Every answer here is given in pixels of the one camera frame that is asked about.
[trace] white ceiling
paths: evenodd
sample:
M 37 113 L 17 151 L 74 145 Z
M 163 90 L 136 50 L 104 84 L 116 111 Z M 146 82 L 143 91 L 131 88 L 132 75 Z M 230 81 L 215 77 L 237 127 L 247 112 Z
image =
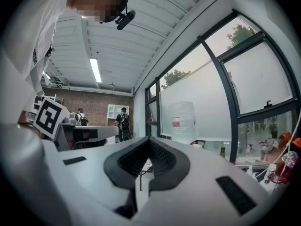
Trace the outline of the white ceiling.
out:
M 122 31 L 66 11 L 56 24 L 54 52 L 47 68 L 65 86 L 131 92 L 162 43 L 200 0 L 129 0 L 135 19 Z M 90 58 L 98 59 L 102 83 Z

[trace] water bottle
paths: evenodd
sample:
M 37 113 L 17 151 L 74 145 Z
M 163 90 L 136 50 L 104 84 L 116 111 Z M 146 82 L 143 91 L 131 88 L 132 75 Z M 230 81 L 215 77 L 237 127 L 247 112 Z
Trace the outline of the water bottle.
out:
M 172 133 L 171 138 L 183 144 L 190 145 L 197 139 L 196 116 L 192 102 L 180 101 L 170 106 Z

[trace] black headphone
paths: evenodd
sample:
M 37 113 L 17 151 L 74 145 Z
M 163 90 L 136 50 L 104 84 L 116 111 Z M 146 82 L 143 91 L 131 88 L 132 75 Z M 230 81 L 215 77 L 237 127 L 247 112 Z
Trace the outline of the black headphone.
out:
M 119 10 L 117 11 L 117 14 L 115 16 L 106 17 L 105 21 L 100 22 L 102 23 L 109 23 L 113 20 L 115 20 L 117 17 L 119 17 L 115 23 L 118 24 L 117 29 L 122 30 L 125 26 L 127 26 L 135 17 L 136 12 L 131 10 L 127 12 L 127 3 L 128 0 L 121 0 L 121 5 L 119 7 Z

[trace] red label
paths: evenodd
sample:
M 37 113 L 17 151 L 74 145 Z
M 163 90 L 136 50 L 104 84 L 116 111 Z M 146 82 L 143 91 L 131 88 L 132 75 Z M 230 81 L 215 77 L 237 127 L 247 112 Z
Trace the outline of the red label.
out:
M 173 127 L 180 127 L 179 121 L 173 121 Z

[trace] black window frame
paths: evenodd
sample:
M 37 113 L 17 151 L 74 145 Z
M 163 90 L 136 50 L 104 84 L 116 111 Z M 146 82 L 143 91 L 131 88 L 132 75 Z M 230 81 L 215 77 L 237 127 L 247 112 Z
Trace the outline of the black window frame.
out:
M 205 42 L 211 35 L 217 32 L 219 29 L 224 27 L 227 23 L 232 21 L 238 16 L 243 16 L 245 19 L 253 23 L 257 26 L 260 31 L 256 34 L 252 35 L 248 39 L 244 40 L 243 42 L 239 43 L 238 45 L 234 46 L 233 48 L 225 51 L 219 56 L 215 56 L 213 51 Z M 250 113 L 241 114 L 238 105 L 237 95 L 235 93 L 233 84 L 229 77 L 229 74 L 224 66 L 224 63 L 232 60 L 233 58 L 247 52 L 251 48 L 266 42 L 267 45 L 271 48 L 275 56 L 277 57 L 278 61 L 280 62 L 287 80 L 290 85 L 290 89 L 292 91 L 293 98 L 288 99 L 282 103 L 275 104 L 269 107 L 262 108 L 257 111 L 253 111 Z M 156 85 L 156 101 L 157 101 L 157 122 L 156 125 L 158 127 L 158 137 L 163 137 L 161 135 L 161 121 L 160 121 L 160 104 L 159 104 L 159 94 L 160 94 L 160 79 L 169 72 L 175 65 L 177 65 L 184 57 L 186 57 L 192 50 L 194 50 L 197 46 L 202 44 L 206 49 L 207 53 L 209 54 L 215 68 L 221 78 L 223 87 L 225 89 L 229 111 L 230 111 L 230 121 L 231 121 L 231 152 L 230 152 L 230 162 L 235 163 L 237 150 L 238 150 L 238 125 L 242 123 L 252 122 L 263 120 L 275 115 L 283 114 L 288 111 L 296 110 L 297 117 L 299 116 L 300 112 L 300 101 L 301 101 L 301 94 L 299 90 L 299 86 L 296 80 L 296 77 L 293 73 L 293 70 L 288 63 L 285 55 L 279 48 L 279 46 L 275 43 L 275 41 L 252 19 L 245 16 L 243 13 L 233 9 L 232 13 L 227 15 L 223 18 L 220 22 L 215 24 L 211 29 L 205 32 L 203 35 L 197 37 L 196 41 L 193 42 L 188 48 L 186 48 L 146 89 L 146 93 L 149 95 L 150 98 L 150 88 L 155 84 Z M 301 134 L 300 131 L 297 131 L 297 136 L 299 137 Z

